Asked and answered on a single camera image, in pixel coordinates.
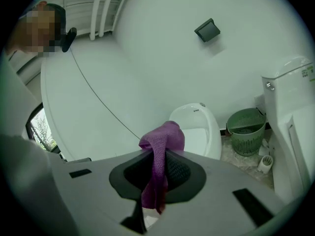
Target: urinal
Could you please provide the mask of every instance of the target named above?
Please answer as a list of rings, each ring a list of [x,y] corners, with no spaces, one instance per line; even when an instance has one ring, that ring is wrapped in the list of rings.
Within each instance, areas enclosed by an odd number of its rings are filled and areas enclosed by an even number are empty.
[[[220,160],[220,129],[215,117],[203,103],[181,106],[172,112],[169,120],[178,123],[183,131],[185,151]]]

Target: purple cloth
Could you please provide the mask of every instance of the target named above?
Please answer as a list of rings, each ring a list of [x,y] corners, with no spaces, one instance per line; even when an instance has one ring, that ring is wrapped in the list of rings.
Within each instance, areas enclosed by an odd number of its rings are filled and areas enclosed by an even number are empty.
[[[139,146],[142,149],[152,148],[154,153],[152,177],[142,192],[142,207],[157,209],[159,213],[163,198],[163,189],[167,190],[165,176],[165,150],[184,150],[185,137],[179,125],[174,121],[167,121],[161,127],[145,134]]]

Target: window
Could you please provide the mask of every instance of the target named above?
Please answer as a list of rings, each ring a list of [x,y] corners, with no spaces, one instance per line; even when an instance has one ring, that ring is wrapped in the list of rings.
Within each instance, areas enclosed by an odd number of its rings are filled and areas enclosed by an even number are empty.
[[[33,111],[26,128],[29,138],[35,140],[43,149],[49,152],[60,152],[48,125],[43,104]]]

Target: tree outside window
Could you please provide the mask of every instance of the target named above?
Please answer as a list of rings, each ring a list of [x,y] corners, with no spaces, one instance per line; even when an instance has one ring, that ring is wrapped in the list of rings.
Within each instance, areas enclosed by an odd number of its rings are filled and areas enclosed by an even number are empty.
[[[52,151],[56,147],[51,130],[49,128],[45,110],[41,109],[30,121],[31,130],[34,134],[35,141],[45,150]]]

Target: toilet flush button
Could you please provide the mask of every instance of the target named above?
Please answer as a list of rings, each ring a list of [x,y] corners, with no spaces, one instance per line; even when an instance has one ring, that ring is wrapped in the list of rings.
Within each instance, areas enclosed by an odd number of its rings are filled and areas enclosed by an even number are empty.
[[[266,88],[269,89],[269,90],[271,90],[271,91],[275,90],[275,87],[273,87],[273,86],[270,84],[270,82],[267,82],[267,83],[266,83]]]

